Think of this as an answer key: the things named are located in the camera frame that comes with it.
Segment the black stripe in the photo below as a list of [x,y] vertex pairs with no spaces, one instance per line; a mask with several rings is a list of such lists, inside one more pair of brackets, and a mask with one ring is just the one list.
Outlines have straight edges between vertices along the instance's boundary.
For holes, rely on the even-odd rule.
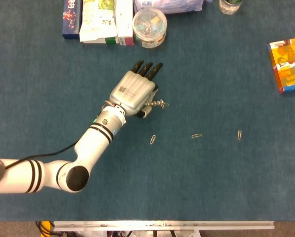
[[59,185],[58,178],[59,178],[60,170],[63,168],[64,165],[62,165],[62,166],[59,168],[59,170],[58,170],[58,172],[57,172],[57,176],[56,176],[56,178],[55,178],[56,181],[57,181],[57,184],[58,184],[58,186],[59,186],[60,189],[62,189],[62,188],[61,188],[60,185]]
[[102,127],[104,130],[106,130],[110,134],[111,140],[113,140],[113,134],[112,134],[112,132],[109,131],[108,128],[106,128],[105,126],[103,126],[102,124],[97,123],[97,122],[94,122],[92,125],[98,125],[98,126]]
[[107,134],[105,134],[102,130],[100,130],[99,128],[97,128],[97,127],[89,127],[89,128],[92,128],[94,130],[101,132],[108,139],[108,142],[109,143],[111,142],[110,137]]
[[29,193],[30,190],[33,188],[34,182],[35,182],[35,176],[36,176],[36,172],[35,172],[35,167],[34,164],[31,160],[28,160],[30,165],[31,165],[31,170],[32,170],[32,177],[31,177],[31,183],[30,186],[28,188],[28,190],[26,191],[26,193]]
[[42,178],[42,171],[41,171],[41,165],[38,161],[35,160],[35,162],[37,163],[37,166],[38,166],[38,173],[39,173],[39,176],[38,176],[38,182],[37,182],[37,186],[35,188],[35,190],[33,190],[33,193],[37,192],[40,184],[41,184],[41,178]]

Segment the round plastic container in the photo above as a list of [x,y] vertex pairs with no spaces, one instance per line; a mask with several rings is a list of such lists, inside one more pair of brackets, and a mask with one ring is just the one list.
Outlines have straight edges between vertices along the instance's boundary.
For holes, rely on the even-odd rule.
[[167,20],[163,12],[148,7],[143,8],[133,18],[136,41],[144,48],[155,48],[164,42]]

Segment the grey floor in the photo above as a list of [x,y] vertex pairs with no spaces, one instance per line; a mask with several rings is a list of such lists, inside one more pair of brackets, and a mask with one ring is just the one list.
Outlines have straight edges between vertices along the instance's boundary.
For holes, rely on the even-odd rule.
[[[0,222],[0,237],[39,237],[34,222]],[[201,237],[295,237],[295,222],[276,222],[275,230],[202,231]]]

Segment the paper clip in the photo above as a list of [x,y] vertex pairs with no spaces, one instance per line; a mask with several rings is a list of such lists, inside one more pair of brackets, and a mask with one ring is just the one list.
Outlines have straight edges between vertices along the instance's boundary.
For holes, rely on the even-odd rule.
[[150,140],[150,142],[149,142],[149,144],[150,144],[150,145],[153,145],[155,139],[156,139],[156,136],[153,135],[152,138],[151,138],[151,140]]
[[191,138],[198,138],[198,137],[202,137],[202,134],[201,133],[197,133],[197,134],[193,134],[191,136]]
[[238,132],[237,132],[237,140],[241,140],[241,138],[242,138],[242,130],[238,130]]

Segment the white robotic arm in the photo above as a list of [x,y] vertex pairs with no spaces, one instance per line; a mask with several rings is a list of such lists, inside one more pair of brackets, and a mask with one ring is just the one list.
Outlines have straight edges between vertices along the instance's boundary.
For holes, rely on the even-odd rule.
[[0,193],[34,193],[43,186],[79,192],[89,179],[91,170],[116,133],[126,123],[126,116],[146,117],[151,111],[151,102],[157,92],[157,85],[151,80],[163,64],[157,64],[146,76],[152,63],[139,72],[143,61],[136,63],[115,87],[95,121],[76,143],[74,162],[57,160],[44,164],[37,160],[25,160],[8,167],[17,160],[0,159]]

